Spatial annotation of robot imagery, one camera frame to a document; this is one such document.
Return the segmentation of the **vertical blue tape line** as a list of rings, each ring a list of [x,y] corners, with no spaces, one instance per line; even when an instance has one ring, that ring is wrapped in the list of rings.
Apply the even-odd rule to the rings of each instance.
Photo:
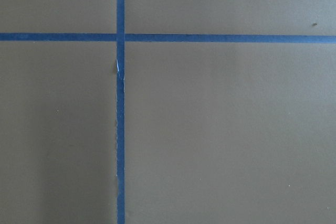
[[[124,70],[125,0],[117,0],[117,223],[125,223]]]

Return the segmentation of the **horizontal blue tape line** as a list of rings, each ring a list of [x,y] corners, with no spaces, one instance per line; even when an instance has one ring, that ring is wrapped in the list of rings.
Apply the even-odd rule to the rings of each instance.
[[[1,33],[1,41],[111,41],[127,42],[246,42],[335,44],[325,35],[207,35],[207,34],[100,34],[100,33]]]

